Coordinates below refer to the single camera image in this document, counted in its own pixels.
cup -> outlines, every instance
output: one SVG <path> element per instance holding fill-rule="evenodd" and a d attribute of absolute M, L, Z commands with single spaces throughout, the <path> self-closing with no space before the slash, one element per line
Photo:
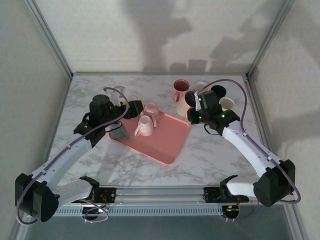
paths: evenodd
<path fill-rule="evenodd" d="M 194 87 L 193 90 L 195 90 L 196 92 L 200 91 L 201 89 L 203 89 L 205 86 L 207 86 L 208 84 L 204 83 L 204 82 L 197 82 Z M 207 87 L 206 89 L 204 89 L 204 92 L 209 91 L 209 88 Z"/>
<path fill-rule="evenodd" d="M 218 100 L 220 100 L 221 98 L 227 95 L 227 90 L 220 85 L 214 85 L 213 87 L 211 87 L 211 91 L 215 92 Z"/>
<path fill-rule="evenodd" d="M 235 106 L 235 102 L 230 97 L 222 97 L 219 100 L 219 104 L 221 105 L 223 111 L 233 109 Z"/>
<path fill-rule="evenodd" d="M 125 87 L 124 86 L 115 86 L 115 89 L 117 89 L 119 92 L 122 94 L 125 94 Z M 114 106 L 121 106 L 121 101 L 120 101 L 120 94 L 117 93 L 116 91 L 112 91 L 110 101 L 113 103 Z"/>
<path fill-rule="evenodd" d="M 149 116 L 153 121 L 153 126 L 156 128 L 159 121 L 159 107 L 154 102 L 149 102 L 144 106 L 143 113 Z"/>
<path fill-rule="evenodd" d="M 149 116 L 142 116 L 139 119 L 138 127 L 134 131 L 135 136 L 150 136 L 154 132 L 154 124 Z"/>
<path fill-rule="evenodd" d="M 120 121 L 111 124 L 110 125 L 110 130 L 112 130 L 110 132 L 110 134 L 112 135 L 112 137 L 115 140 L 121 140 L 121 139 L 124 139 L 124 138 L 129 139 L 130 138 L 129 134 L 126 131 L 125 126 Z"/>
<path fill-rule="evenodd" d="M 137 101 L 138 100 L 138 96 L 136 96 L 136 95 L 130 95 L 129 97 L 128 97 L 128 101 L 130 102 L 130 101 Z"/>
<path fill-rule="evenodd" d="M 179 79 L 173 84 L 173 100 L 177 103 L 188 92 L 190 84 L 184 80 Z"/>
<path fill-rule="evenodd" d="M 187 112 L 188 112 L 189 108 L 195 107 L 195 106 L 196 106 L 195 92 L 194 91 L 188 91 L 176 103 L 175 110 L 180 116 L 187 117 Z"/>

cable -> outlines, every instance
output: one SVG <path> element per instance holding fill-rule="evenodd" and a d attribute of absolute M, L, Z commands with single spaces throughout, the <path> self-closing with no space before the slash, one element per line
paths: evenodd
<path fill-rule="evenodd" d="M 112 90 L 112 91 L 116 91 L 118 94 L 120 94 L 121 97 L 123 97 L 123 99 L 125 100 L 125 103 L 126 103 L 126 108 L 124 110 L 124 112 L 119 116 L 119 117 L 116 117 L 115 119 L 111 120 L 111 121 L 108 121 L 108 122 L 105 122 L 103 124 L 100 124 L 99 126 L 96 126 L 94 127 L 93 129 L 91 129 L 90 131 L 88 131 L 87 133 L 83 134 L 82 136 L 78 137 L 76 140 L 74 140 L 73 142 L 71 142 L 69 144 L 69 146 L 66 146 L 61 152 L 59 152 L 55 157 L 54 159 L 43 169 L 42 172 L 40 172 L 37 176 L 35 176 L 35 178 L 33 178 L 30 183 L 25 187 L 25 189 L 23 190 L 19 200 L 17 201 L 17 204 L 16 204 L 16 208 L 15 208 L 15 218 L 16 220 L 18 221 L 18 223 L 20 223 L 21 225 L 24 225 L 24 226 L 28 226 L 28 225 L 32 225 L 34 224 L 35 222 L 37 222 L 38 220 L 34 220 L 34 221 L 31 221 L 31 222 L 25 222 L 21 219 L 20 215 L 19 215 L 19 209 L 20 209 L 20 205 L 25 197 L 25 195 L 27 194 L 28 190 L 31 188 L 31 186 L 37 181 L 38 178 L 40 178 L 46 171 L 48 171 L 48 169 L 50 169 L 50 167 L 55 164 L 55 162 L 68 150 L 70 149 L 70 147 L 72 147 L 74 144 L 76 144 L 77 142 L 79 142 L 80 140 L 84 139 L 86 136 L 88 136 L 89 134 L 91 134 L 92 132 L 94 132 L 95 130 L 99 129 L 99 128 L 102 128 L 102 127 L 105 127 L 107 125 L 110 125 L 114 122 L 117 122 L 118 120 L 120 120 L 121 118 L 124 117 L 124 115 L 126 115 L 127 111 L 128 111 L 128 108 L 129 108 L 129 104 L 128 104 L 128 99 L 126 98 L 126 96 L 120 92 L 119 90 L 113 88 L 113 87 L 104 87 L 103 90 L 106 92 L 106 90 Z"/>
<path fill-rule="evenodd" d="M 219 133 L 217 133 L 217 134 L 214 134 L 214 133 L 211 133 L 211 132 L 209 132 L 208 131 L 208 129 L 206 128 L 206 126 L 208 126 L 207 124 L 203 124 L 203 128 L 204 128 L 204 130 L 208 133 L 208 134 L 210 134 L 210 135 L 219 135 Z"/>
<path fill-rule="evenodd" d="M 246 94 L 245 89 L 235 80 L 232 79 L 219 79 L 216 81 L 213 81 L 211 83 L 209 83 L 208 85 L 206 85 L 203 89 L 199 90 L 197 92 L 197 94 L 199 95 L 200 93 L 204 92 L 206 88 L 210 87 L 212 84 L 216 84 L 219 82 L 231 82 L 236 84 L 243 92 L 244 95 L 244 108 L 242 111 L 242 115 L 241 115 L 241 119 L 240 119 L 240 126 L 241 126 L 241 130 L 245 133 L 245 128 L 244 128 L 244 117 L 246 114 L 246 110 L 247 110 L 247 104 L 248 104 L 248 97 Z M 288 176 L 288 174 L 285 172 L 285 170 L 278 164 L 276 163 L 275 160 L 272 159 L 271 156 L 269 156 L 268 153 L 266 153 L 248 134 L 245 136 L 270 162 L 272 162 L 280 171 L 281 173 L 284 175 L 284 177 L 286 178 L 286 180 L 289 182 L 289 184 L 291 185 L 291 187 L 293 188 L 293 190 L 295 191 L 296 195 L 297 195 L 297 199 L 293 200 L 293 201 L 286 201 L 286 200 L 280 200 L 280 202 L 282 203 L 286 203 L 286 204 L 297 204 L 301 201 L 301 195 L 299 190 L 297 189 L 295 183 L 292 181 L 292 179 Z"/>
<path fill-rule="evenodd" d="M 103 194 L 100 194 L 100 197 L 104 200 L 104 206 L 101 206 L 101 207 L 98 207 L 98 206 L 94 206 L 94 207 L 92 207 L 92 208 L 90 208 L 88 211 L 86 211 L 86 213 L 85 213 L 85 215 L 84 215 L 84 221 L 85 222 L 89 222 L 89 223 L 96 223 L 96 222 L 103 222 L 103 221 L 106 221 L 108 218 L 109 218 L 109 215 L 108 215 L 108 213 L 106 214 L 107 215 L 107 217 L 105 218 L 105 219 L 103 219 L 103 220 L 101 220 L 101 221 L 90 221 L 90 220 L 88 220 L 87 219 L 87 215 L 90 213 L 90 212 L 92 212 L 93 210 L 96 210 L 96 209 L 104 209 L 106 206 L 107 206 L 107 204 L 108 204 L 108 209 L 107 210 L 109 210 L 109 208 L 110 208 L 110 204 L 108 203 L 108 201 L 107 201 L 107 199 L 106 199 L 106 196 L 105 195 L 103 195 Z"/>
<path fill-rule="evenodd" d="M 83 202 L 85 202 L 85 203 L 92 204 L 92 205 L 94 206 L 93 208 L 90 208 L 90 209 L 85 213 L 85 215 L 84 215 L 84 222 L 88 222 L 88 223 L 92 223 L 92 224 L 93 224 L 93 223 L 100 223 L 100 222 L 104 222 L 104 221 L 108 220 L 109 214 L 108 214 L 108 212 L 107 212 L 106 210 L 104 210 L 102 207 L 100 207 L 100 206 L 98 206 L 97 204 L 95 204 L 94 202 L 91 202 L 91 201 L 86 200 L 86 199 L 84 199 L 84 198 L 79 199 L 79 201 L 83 201 Z M 106 217 L 105 217 L 104 219 L 96 220 L 96 221 L 88 220 L 88 219 L 87 219 L 88 213 L 91 212 L 91 211 L 93 211 L 93 210 L 95 210 L 95 209 L 100 209 L 100 210 L 102 210 L 102 212 L 105 213 L 105 216 L 106 216 Z"/>

white marble surface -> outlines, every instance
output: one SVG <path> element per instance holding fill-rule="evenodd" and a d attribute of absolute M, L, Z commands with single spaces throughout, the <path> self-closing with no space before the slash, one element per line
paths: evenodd
<path fill-rule="evenodd" d="M 103 94 L 103 87 L 125 86 L 125 95 L 137 95 L 145 102 L 156 102 L 161 111 L 180 117 L 173 102 L 173 82 L 186 79 L 190 86 L 196 82 L 233 79 L 244 86 L 241 76 L 189 75 L 104 75 L 75 76 L 67 96 L 54 139 L 51 155 L 56 154 L 89 111 L 92 97 Z M 227 97 L 235 102 L 234 111 L 240 116 L 244 97 L 235 84 L 219 83 L 227 90 Z M 245 127 L 258 138 L 256 123 L 248 105 Z M 171 165 L 164 165 L 115 142 L 109 135 L 83 155 L 60 181 L 65 185 L 87 175 L 101 185 L 116 186 L 180 186 L 219 184 L 228 176 L 252 177 L 256 173 L 242 154 L 221 136 L 207 134 L 203 125 L 192 125 L 180 155 Z"/>

white wall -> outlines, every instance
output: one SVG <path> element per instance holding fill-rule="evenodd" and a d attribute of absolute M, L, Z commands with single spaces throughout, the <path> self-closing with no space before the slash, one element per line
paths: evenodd
<path fill-rule="evenodd" d="M 74 72 L 249 69 L 284 0 L 36 0 Z"/>
<path fill-rule="evenodd" d="M 253 79 L 269 141 L 296 167 L 299 211 L 320 239 L 320 1 L 296 0 Z"/>
<path fill-rule="evenodd" d="M 22 0 L 0 7 L 0 239 L 15 222 L 15 180 L 45 160 L 69 80 Z"/>

gray mug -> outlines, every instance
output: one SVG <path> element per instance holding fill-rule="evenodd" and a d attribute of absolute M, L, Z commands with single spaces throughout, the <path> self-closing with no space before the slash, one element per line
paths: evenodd
<path fill-rule="evenodd" d="M 110 133 L 111 133 L 112 137 L 115 140 L 121 140 L 121 139 L 124 139 L 124 138 L 129 139 L 130 138 L 129 134 L 126 131 L 125 126 L 120 121 L 111 124 L 110 125 L 110 130 L 113 130 Z"/>

